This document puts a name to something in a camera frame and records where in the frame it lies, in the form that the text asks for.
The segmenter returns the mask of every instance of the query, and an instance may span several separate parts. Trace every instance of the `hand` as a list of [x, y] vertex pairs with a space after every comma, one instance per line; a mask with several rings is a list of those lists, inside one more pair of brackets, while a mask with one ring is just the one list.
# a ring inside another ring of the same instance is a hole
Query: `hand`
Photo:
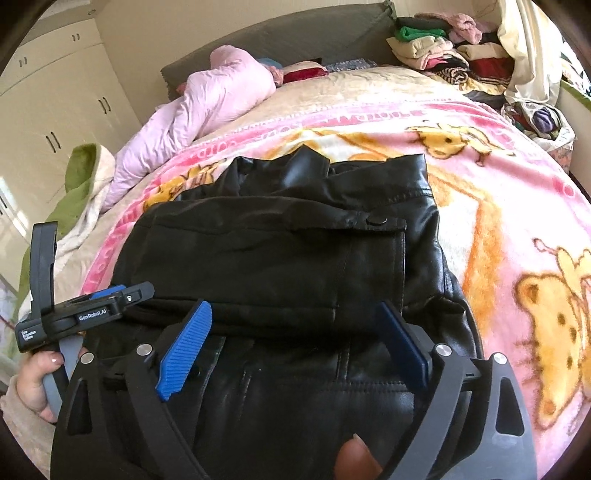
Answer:
[[339, 450], [335, 462], [335, 480], [375, 480], [382, 473], [377, 460], [357, 435]]
[[[80, 358], [87, 351], [86, 348], [82, 348], [78, 357]], [[47, 404], [43, 377], [52, 374], [63, 364], [64, 358], [60, 353], [37, 352], [21, 365], [17, 377], [17, 394], [21, 401], [27, 408], [50, 423], [56, 422], [57, 418]]]

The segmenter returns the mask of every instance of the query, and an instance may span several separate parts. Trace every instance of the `bed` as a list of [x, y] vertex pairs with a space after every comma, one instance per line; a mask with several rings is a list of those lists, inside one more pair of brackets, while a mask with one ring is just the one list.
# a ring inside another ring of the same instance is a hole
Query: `bed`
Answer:
[[[323, 27], [329, 17], [350, 27], [347, 38], [331, 40]], [[390, 27], [388, 9], [379, 4], [301, 12], [163, 68], [174, 98], [189, 73], [208, 68], [209, 52], [228, 43], [285, 64], [320, 56], [390, 64], [285, 85], [146, 176], [59, 269], [56, 301], [108, 286], [142, 213], [215, 181], [236, 156], [272, 160], [301, 145], [332, 161], [423, 153], [441, 213], [440, 243], [473, 309], [485, 354], [507, 354], [534, 426], [539, 477], [561, 478], [552, 475], [571, 461], [569, 445], [581, 444], [589, 430], [582, 425], [591, 399], [591, 206], [560, 166], [497, 112], [396, 66], [384, 41]], [[286, 48], [295, 33], [301, 43]]]

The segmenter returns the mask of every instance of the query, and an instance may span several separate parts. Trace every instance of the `white wardrobe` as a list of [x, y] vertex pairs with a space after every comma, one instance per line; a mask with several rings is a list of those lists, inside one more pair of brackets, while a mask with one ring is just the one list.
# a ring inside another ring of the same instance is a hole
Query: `white wardrobe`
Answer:
[[33, 224], [64, 196], [72, 149], [116, 153], [140, 127], [94, 19], [19, 47], [0, 76], [0, 275], [10, 285]]

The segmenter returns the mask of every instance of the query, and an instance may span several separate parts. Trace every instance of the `pink clothing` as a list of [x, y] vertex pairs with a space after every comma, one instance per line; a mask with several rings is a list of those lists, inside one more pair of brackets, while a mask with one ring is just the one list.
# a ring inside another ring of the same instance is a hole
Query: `pink clothing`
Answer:
[[440, 63], [445, 63], [445, 59], [443, 57], [439, 57], [437, 59], [428, 59], [427, 64], [425, 65], [425, 70], [431, 70], [435, 65], [439, 65]]
[[160, 106], [117, 153], [102, 212], [195, 139], [236, 120], [275, 92], [272, 73], [244, 50], [219, 47], [210, 62], [211, 70], [191, 74], [183, 96]]
[[445, 14], [445, 13], [437, 13], [437, 14], [416, 14], [415, 17], [417, 18], [440, 18], [445, 20], [449, 23], [453, 30], [450, 32], [450, 40], [454, 43], [459, 43], [454, 41], [452, 38], [452, 34], [458, 35], [463, 40], [467, 40], [468, 42], [477, 45], [482, 40], [482, 31], [478, 29], [476, 25], [476, 21], [466, 14]]

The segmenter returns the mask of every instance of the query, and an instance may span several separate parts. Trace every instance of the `cabinet handle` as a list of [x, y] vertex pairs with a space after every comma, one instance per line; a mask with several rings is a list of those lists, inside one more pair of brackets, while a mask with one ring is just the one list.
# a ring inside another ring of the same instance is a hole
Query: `cabinet handle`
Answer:
[[47, 141], [49, 142], [49, 144], [51, 145], [51, 149], [53, 150], [53, 153], [56, 153], [57, 150], [56, 148], [53, 146], [53, 143], [51, 143], [51, 140], [49, 140], [49, 137], [46, 135], [45, 138], [47, 139]]
[[53, 137], [53, 140], [56, 141], [57, 148], [61, 148], [60, 141], [57, 139], [57, 137], [56, 137], [56, 135], [55, 135], [54, 132], [51, 132], [51, 136]]

